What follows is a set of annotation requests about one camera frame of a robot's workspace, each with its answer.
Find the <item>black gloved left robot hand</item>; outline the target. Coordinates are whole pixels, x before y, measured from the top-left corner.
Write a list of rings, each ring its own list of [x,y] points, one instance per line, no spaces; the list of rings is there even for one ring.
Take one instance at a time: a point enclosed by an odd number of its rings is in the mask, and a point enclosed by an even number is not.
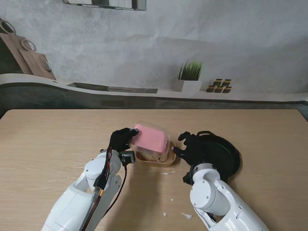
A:
[[[130,148],[132,138],[138,133],[138,129],[132,128],[123,128],[114,131],[110,137],[108,150],[115,150],[117,152],[128,150]]]

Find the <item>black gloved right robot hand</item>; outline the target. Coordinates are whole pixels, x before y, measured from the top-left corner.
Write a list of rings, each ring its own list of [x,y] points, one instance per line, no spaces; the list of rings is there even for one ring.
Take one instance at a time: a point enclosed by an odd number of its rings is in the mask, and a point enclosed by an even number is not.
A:
[[[185,149],[173,146],[171,149],[173,153],[186,161],[190,166],[195,166],[200,163],[211,163],[214,166],[215,159],[213,155],[209,152],[208,147],[205,142],[201,140],[200,135],[191,134],[186,131],[179,135],[178,141],[184,141]]]

